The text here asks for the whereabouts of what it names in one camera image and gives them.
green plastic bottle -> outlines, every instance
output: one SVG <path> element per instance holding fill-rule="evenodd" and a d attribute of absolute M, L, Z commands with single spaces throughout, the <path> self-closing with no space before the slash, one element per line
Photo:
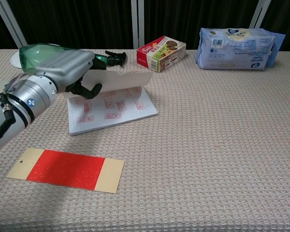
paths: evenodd
<path fill-rule="evenodd" d="M 31 44 L 27 46 L 23 46 L 19 49 L 19 59 L 20 64 L 25 73 L 32 73 L 34 74 L 34 68 L 38 66 L 40 63 L 43 63 L 45 60 L 50 58 L 57 52 L 63 50 L 74 50 L 73 48 L 62 47 L 55 44 L 49 43 L 38 43 L 38 44 Z M 105 65 L 107 66 L 114 66 L 120 65 L 124 67 L 127 63 L 127 54 L 123 53 L 114 53 L 105 51 L 106 54 L 109 56 L 104 56 L 100 54 L 95 54 L 95 58 L 101 60 L 104 64 L 104 69 L 106 69 Z"/>
<path fill-rule="evenodd" d="M 19 49 L 20 64 L 25 73 L 34 74 L 34 67 L 63 50 L 72 50 L 58 45 L 38 43 L 23 46 Z"/>

stack of paper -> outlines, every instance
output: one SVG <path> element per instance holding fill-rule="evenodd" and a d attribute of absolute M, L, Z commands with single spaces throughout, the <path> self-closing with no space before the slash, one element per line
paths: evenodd
<path fill-rule="evenodd" d="M 70 135 L 157 115 L 143 87 L 100 93 L 91 100 L 68 99 Z"/>

red and beige tag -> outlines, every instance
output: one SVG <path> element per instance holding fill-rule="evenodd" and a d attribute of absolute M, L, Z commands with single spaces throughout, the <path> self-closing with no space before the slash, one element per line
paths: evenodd
<path fill-rule="evenodd" d="M 8 178 L 116 193 L 124 161 L 28 148 Z"/>

red rectangle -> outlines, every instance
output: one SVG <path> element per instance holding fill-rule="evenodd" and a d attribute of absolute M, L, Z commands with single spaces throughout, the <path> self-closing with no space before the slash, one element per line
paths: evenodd
<path fill-rule="evenodd" d="M 102 98 L 107 98 L 107 97 L 111 97 L 111 96 L 115 96 L 115 95 L 116 95 L 115 91 L 101 93 Z"/>
<path fill-rule="evenodd" d="M 94 190 L 105 158 L 45 150 L 26 180 Z"/>
<path fill-rule="evenodd" d="M 84 103 L 84 113 L 89 113 L 90 110 L 91 110 L 90 103 L 85 102 L 85 103 Z"/>
<path fill-rule="evenodd" d="M 89 116 L 89 117 L 80 117 L 77 122 L 92 122 L 93 121 L 93 116 Z"/>
<path fill-rule="evenodd" d="M 121 118 L 121 114 L 106 114 L 105 119 L 117 119 Z"/>
<path fill-rule="evenodd" d="M 127 110 L 124 101 L 118 101 L 118 102 L 116 102 L 116 105 L 117 105 L 119 111 Z"/>
<path fill-rule="evenodd" d="M 134 87 L 133 91 L 134 91 L 134 93 L 141 93 L 142 92 L 142 87 Z"/>
<path fill-rule="evenodd" d="M 114 108 L 114 105 L 111 99 L 104 99 L 104 104 L 105 104 L 106 109 Z"/>
<path fill-rule="evenodd" d="M 134 103 L 135 103 L 135 106 L 136 106 L 136 108 L 138 110 L 144 110 L 145 109 L 143 102 L 141 102 L 141 101 L 135 101 Z"/>
<path fill-rule="evenodd" d="M 132 94 L 130 93 L 129 89 L 123 89 L 123 92 L 126 98 L 132 97 Z"/>

red stamp print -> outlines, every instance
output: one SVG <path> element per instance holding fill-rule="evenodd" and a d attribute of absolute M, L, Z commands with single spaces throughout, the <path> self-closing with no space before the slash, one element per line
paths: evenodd
<path fill-rule="evenodd" d="M 141 87 L 134 87 L 133 91 L 134 91 L 134 93 L 141 93 L 142 92 L 142 88 Z"/>
<path fill-rule="evenodd" d="M 102 98 L 107 98 L 107 97 L 111 97 L 111 96 L 115 96 L 115 95 L 116 95 L 115 91 L 101 93 Z"/>
<path fill-rule="evenodd" d="M 121 118 L 121 114 L 106 114 L 105 119 L 117 119 Z"/>
<path fill-rule="evenodd" d="M 80 122 L 92 122 L 93 121 L 93 116 L 89 116 L 89 117 L 80 117 L 78 119 L 78 123 Z"/>
<path fill-rule="evenodd" d="M 138 110 L 144 110 L 145 109 L 143 102 L 141 102 L 141 101 L 135 101 L 134 103 L 135 103 L 135 106 L 136 106 L 136 108 Z"/>
<path fill-rule="evenodd" d="M 130 90 L 128 88 L 124 89 L 123 92 L 126 98 L 132 97 L 132 94 L 130 93 Z"/>
<path fill-rule="evenodd" d="M 113 102 L 110 99 L 104 99 L 104 104 L 105 104 L 106 109 L 114 108 Z"/>
<path fill-rule="evenodd" d="M 90 112 L 90 103 L 85 102 L 84 103 L 84 112 L 89 113 Z"/>
<path fill-rule="evenodd" d="M 116 102 L 116 105 L 117 105 L 119 111 L 127 110 L 124 101 L 118 101 L 118 102 Z"/>

